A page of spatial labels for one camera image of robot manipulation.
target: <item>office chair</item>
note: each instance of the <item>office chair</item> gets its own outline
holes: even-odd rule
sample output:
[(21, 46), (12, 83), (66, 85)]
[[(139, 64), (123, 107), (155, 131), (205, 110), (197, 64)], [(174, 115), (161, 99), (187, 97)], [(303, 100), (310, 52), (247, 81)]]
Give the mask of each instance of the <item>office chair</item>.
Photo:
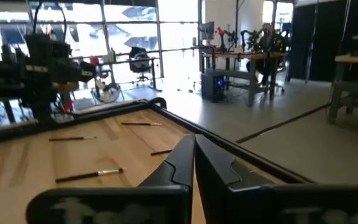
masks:
[[(130, 59), (142, 59), (148, 58), (146, 49), (142, 47), (132, 47), (131, 52), (129, 52)], [(134, 73), (141, 73), (141, 76), (137, 77), (137, 81), (132, 81), (132, 84), (136, 82), (136, 86), (139, 86), (139, 82), (145, 82), (145, 80), (152, 80), (149, 77), (144, 75), (145, 72), (150, 72), (151, 66), (150, 61), (143, 61), (143, 62), (129, 62), (129, 68)]]

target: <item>person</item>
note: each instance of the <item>person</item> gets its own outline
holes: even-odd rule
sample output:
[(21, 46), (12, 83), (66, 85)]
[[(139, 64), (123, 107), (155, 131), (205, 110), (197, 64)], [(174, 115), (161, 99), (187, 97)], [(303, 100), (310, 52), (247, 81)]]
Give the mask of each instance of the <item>person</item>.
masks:
[[(278, 46), (280, 45), (280, 41), (276, 41), (273, 45), (273, 41), (277, 38), (277, 35), (274, 31), (274, 27), (270, 24), (264, 24), (262, 26), (262, 30), (264, 31), (264, 36), (259, 40), (259, 45), (261, 45), (264, 52), (275, 52), (278, 51)], [(256, 70), (263, 75), (261, 85), (266, 86), (267, 80), (269, 79), (269, 75), (273, 70), (273, 62), (271, 60), (260, 59), (256, 60), (255, 68)], [(246, 65), (248, 72), (250, 72), (250, 62)]]

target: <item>red object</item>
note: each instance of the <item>red object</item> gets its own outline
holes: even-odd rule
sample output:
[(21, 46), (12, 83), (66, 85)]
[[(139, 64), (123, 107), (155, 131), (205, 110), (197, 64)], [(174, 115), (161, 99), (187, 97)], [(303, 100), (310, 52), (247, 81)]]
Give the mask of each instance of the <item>red object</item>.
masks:
[(92, 64), (97, 65), (99, 64), (99, 58), (98, 57), (90, 57), (89, 60)]
[(218, 34), (219, 34), (219, 35), (223, 35), (223, 34), (224, 34), (224, 30), (222, 30), (220, 27), (218, 27)]
[(63, 112), (67, 113), (67, 111), (70, 111), (73, 108), (73, 103), (74, 103), (74, 101), (72, 101), (72, 100), (70, 102), (68, 102), (66, 104), (66, 106), (64, 107)]

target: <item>computer tower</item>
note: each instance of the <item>computer tower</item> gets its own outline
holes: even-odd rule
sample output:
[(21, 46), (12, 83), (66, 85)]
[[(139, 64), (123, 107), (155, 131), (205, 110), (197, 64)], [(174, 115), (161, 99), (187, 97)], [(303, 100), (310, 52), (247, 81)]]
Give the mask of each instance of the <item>computer tower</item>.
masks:
[(222, 75), (201, 75), (201, 96), (213, 103), (224, 99), (224, 77)]

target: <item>blue light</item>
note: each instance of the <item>blue light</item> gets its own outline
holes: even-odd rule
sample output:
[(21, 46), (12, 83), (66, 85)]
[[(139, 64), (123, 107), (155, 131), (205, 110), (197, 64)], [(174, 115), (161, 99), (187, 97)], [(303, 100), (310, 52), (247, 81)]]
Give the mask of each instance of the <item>blue light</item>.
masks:
[(223, 80), (218, 80), (218, 86), (223, 86)]

